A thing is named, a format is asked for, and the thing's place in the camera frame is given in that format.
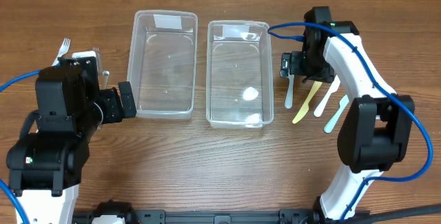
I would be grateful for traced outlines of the yellow plastic knife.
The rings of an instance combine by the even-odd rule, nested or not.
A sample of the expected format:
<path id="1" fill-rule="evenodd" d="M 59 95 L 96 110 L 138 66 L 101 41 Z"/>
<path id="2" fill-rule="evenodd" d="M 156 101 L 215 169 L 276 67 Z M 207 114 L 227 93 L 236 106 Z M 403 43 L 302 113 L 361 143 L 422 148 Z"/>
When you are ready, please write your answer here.
<path id="1" fill-rule="evenodd" d="M 309 103 L 312 100 L 312 98 L 314 97 L 314 95 L 317 93 L 317 91 L 320 89 L 321 85 L 322 85 L 322 82 L 319 82 L 319 81 L 315 81 L 313 83 L 304 103 L 301 105 L 298 113 L 296 114 L 296 116 L 292 120 L 293 124 L 297 124 L 308 113 Z"/>

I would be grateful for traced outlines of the light blue plastic knife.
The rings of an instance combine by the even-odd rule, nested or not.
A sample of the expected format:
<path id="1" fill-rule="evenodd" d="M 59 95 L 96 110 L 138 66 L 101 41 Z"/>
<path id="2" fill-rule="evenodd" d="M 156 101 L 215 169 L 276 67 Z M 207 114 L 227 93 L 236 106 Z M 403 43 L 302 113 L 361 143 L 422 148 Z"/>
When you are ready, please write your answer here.
<path id="1" fill-rule="evenodd" d="M 293 105 L 293 91 L 294 91 L 294 79 L 295 76 L 293 74 L 290 74 L 288 76 L 289 79 L 289 85 L 288 85 L 288 89 L 287 89 L 287 95 L 285 98 L 285 108 L 286 109 L 291 109 L 292 105 Z"/>

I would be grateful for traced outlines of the white plastic knife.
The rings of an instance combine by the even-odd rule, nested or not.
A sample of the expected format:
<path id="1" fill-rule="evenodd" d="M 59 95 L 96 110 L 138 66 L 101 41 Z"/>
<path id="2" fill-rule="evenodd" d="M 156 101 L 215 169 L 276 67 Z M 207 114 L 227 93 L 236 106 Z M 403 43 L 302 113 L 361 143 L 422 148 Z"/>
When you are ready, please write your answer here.
<path id="1" fill-rule="evenodd" d="M 337 92 L 339 87 L 340 87 L 340 79 L 338 76 L 335 76 L 334 81 L 331 83 L 328 91 L 326 92 L 326 94 L 324 95 L 324 97 L 322 98 L 322 100 L 320 101 L 320 103 L 317 105 L 316 109 L 313 112 L 315 117 L 321 117 L 330 96 L 333 93 Z"/>

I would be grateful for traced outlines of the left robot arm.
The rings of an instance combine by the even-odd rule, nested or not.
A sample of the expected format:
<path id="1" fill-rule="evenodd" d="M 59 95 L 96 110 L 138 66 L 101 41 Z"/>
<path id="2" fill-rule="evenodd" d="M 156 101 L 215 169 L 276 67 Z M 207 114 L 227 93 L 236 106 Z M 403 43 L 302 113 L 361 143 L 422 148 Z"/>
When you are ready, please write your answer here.
<path id="1" fill-rule="evenodd" d="M 100 88 L 100 61 L 95 51 L 59 56 L 36 73 L 38 108 L 6 157 L 4 192 L 18 223 L 71 223 L 92 136 L 103 124 L 136 116 L 130 82 Z"/>

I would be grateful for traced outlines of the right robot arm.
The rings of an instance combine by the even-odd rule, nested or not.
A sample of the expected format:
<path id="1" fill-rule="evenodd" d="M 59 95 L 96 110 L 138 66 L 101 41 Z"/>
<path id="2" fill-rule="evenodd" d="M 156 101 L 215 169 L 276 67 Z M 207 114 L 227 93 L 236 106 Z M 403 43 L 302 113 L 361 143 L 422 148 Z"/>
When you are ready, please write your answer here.
<path id="1" fill-rule="evenodd" d="M 415 105 L 382 79 L 352 21 L 333 21 L 327 6 L 313 7 L 304 21 L 302 49 L 282 55 L 280 75 L 323 83 L 338 79 L 351 103 L 337 140 L 342 163 L 308 221 L 346 221 L 373 181 L 404 158 Z"/>

